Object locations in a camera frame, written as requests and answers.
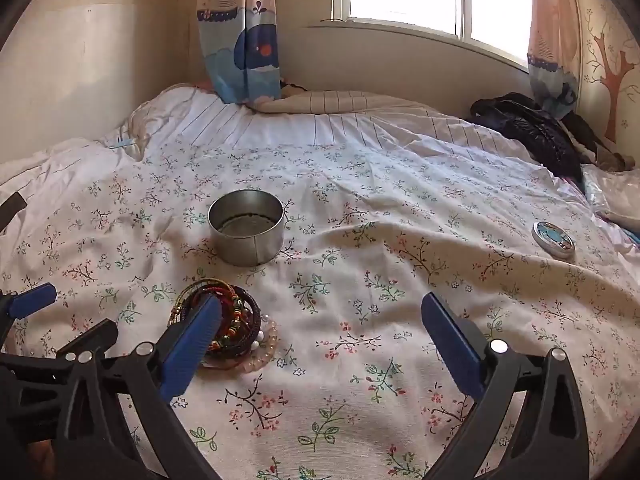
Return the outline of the pink blue curtain right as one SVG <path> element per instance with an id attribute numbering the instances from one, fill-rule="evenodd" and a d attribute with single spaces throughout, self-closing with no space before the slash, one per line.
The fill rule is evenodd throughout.
<path id="1" fill-rule="evenodd" d="M 527 67 L 539 106 L 556 119 L 575 109 L 580 67 L 576 0 L 532 0 Z"/>

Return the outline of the dark brown beaded bracelets stack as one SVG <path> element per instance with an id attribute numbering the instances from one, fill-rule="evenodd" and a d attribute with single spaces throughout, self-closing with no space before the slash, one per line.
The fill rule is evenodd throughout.
<path id="1" fill-rule="evenodd" d="M 208 346 L 206 358 L 234 360 L 255 350 L 264 336 L 258 303 L 244 288 L 218 278 L 203 278 L 183 289 L 168 324 L 182 322 L 205 296 L 215 296 L 221 304 L 221 326 Z"/>

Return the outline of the white striped duvet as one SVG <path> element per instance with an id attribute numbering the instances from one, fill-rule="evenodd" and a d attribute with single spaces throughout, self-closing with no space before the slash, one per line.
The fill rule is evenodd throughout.
<path id="1" fill-rule="evenodd" d="M 495 130 L 438 110 L 382 108 L 343 114 L 265 114 L 226 104 L 213 92 L 176 84 L 140 105 L 100 140 L 74 136 L 52 148 L 1 166 L 2 191 L 26 188 L 40 174 L 97 157 L 101 166 L 157 154 L 172 142 L 200 148 L 358 145 L 377 151 L 406 150 L 421 157 L 464 157 L 494 165 L 517 178 L 547 174 L 526 148 Z"/>

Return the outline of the tree wall sticker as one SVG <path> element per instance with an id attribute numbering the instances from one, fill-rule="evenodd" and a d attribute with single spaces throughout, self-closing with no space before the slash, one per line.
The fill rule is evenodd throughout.
<path id="1" fill-rule="evenodd" d="M 639 45 L 612 4 L 585 10 L 587 89 L 604 91 L 606 121 L 603 136 L 616 143 L 630 128 L 624 111 L 639 104 Z"/>

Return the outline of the black jacket on bed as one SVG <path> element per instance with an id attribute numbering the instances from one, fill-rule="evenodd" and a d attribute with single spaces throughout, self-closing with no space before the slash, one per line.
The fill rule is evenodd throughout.
<path id="1" fill-rule="evenodd" d="M 609 148 L 574 112 L 557 120 L 535 101 L 516 92 L 500 98 L 477 100 L 470 121 L 517 140 L 533 159 L 555 176 L 584 186 L 582 166 L 593 164 L 605 171 L 634 169 L 633 157 Z"/>

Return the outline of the round tin lid blue picture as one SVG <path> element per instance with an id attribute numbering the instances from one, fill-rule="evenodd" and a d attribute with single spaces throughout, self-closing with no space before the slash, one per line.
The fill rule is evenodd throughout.
<path id="1" fill-rule="evenodd" d="M 547 221 L 536 221 L 532 226 L 532 235 L 537 244 L 552 257 L 561 260 L 574 258 L 574 240 L 559 226 Z"/>

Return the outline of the floral white bed sheet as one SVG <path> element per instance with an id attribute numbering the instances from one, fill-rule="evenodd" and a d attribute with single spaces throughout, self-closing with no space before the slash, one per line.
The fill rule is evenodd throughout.
<path id="1" fill-rule="evenodd" d="M 218 257 L 208 210 L 262 190 L 284 208 L 276 258 Z M 14 325 L 19 354 L 53 356 L 102 320 L 115 354 L 163 333 L 202 278 L 245 288 L 265 315 L 262 355 L 204 370 L 172 406 L 227 479 L 416 479 L 472 401 L 420 320 L 434 292 L 488 339 L 563 349 L 600 471 L 639 417 L 639 256 L 613 242 L 579 193 L 464 157 L 344 146 L 200 148 L 172 142 L 137 162 L 76 160 L 30 181 L 1 237 L 1 285 L 43 282 L 56 303 Z M 534 240 L 574 240 L 561 260 Z"/>

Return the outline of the beige striped pillow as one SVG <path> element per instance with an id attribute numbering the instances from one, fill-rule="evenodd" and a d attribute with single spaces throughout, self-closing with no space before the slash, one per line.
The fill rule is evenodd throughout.
<path id="1" fill-rule="evenodd" d="M 252 109 L 265 114 L 343 114 L 415 107 L 433 110 L 426 104 L 361 91 L 306 91 L 283 99 L 254 103 Z"/>

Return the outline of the whale print curtain left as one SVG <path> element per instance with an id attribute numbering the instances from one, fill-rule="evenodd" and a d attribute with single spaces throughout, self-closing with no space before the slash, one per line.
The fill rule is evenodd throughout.
<path id="1" fill-rule="evenodd" d="M 196 0 L 195 15 L 206 72 L 224 102 L 280 99 L 276 0 Z"/>

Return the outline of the round silver metal tin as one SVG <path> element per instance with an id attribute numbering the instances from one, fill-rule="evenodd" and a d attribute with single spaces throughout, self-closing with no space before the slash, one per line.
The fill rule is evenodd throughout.
<path id="1" fill-rule="evenodd" d="M 218 257 L 232 266 L 260 266 L 283 246 L 283 205 L 262 190 L 244 188 L 219 197 L 209 207 L 208 223 Z"/>

